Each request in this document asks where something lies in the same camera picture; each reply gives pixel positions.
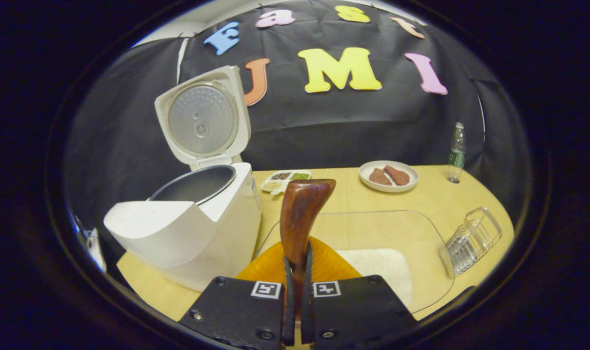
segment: rice cooker lid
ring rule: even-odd
[[[161,130],[177,159],[193,168],[230,164],[250,139],[239,67],[192,78],[157,97]]]

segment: white wall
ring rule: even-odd
[[[192,9],[188,13],[180,15],[168,24],[147,35],[135,45],[144,44],[145,42],[159,40],[162,38],[193,37],[195,35],[194,33],[203,31],[204,29],[213,26],[213,24],[221,22],[226,18],[230,18],[240,13],[257,8],[259,3],[263,5],[270,5],[283,1],[285,0],[213,0],[212,2]],[[348,1],[354,2],[356,4],[364,4],[367,6],[372,4],[379,9],[411,19],[422,24],[423,26],[426,26],[426,23],[422,22],[418,18],[415,18],[412,15],[380,0]]]

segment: black inner pot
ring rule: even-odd
[[[200,205],[222,192],[235,179],[235,168],[217,165],[181,175],[161,186],[150,201],[193,201]]]

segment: glass tray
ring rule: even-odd
[[[351,261],[357,259],[359,266],[366,268],[360,270],[352,265],[362,275],[384,277],[411,313],[442,299],[455,281],[448,275],[445,261],[448,263],[450,258],[442,237],[429,218],[417,211],[322,213],[315,220],[311,236],[337,250],[347,261],[350,259],[346,254]],[[279,241],[277,222],[254,257]]]

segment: yellow letter m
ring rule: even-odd
[[[370,52],[361,47],[346,48],[340,60],[335,60],[323,49],[308,49],[300,51],[297,56],[306,60],[308,66],[308,84],[304,86],[306,92],[329,91],[331,84],[323,78],[323,73],[332,80],[339,89],[344,89],[351,73],[349,86],[354,89],[380,89],[380,83],[373,74],[370,62]]]

